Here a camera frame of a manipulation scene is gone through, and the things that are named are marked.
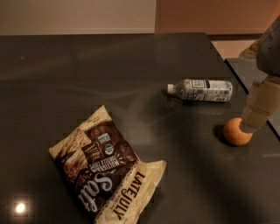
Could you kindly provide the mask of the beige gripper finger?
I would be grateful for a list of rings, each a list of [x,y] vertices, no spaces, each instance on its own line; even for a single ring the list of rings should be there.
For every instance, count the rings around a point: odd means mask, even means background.
[[[254,133],[280,108],[280,77],[254,81],[241,114],[241,131]]]
[[[260,40],[258,39],[255,42],[253,42],[249,47],[247,47],[245,50],[243,50],[240,53],[239,58],[243,60],[256,60],[256,55],[258,52],[259,45],[260,45]]]

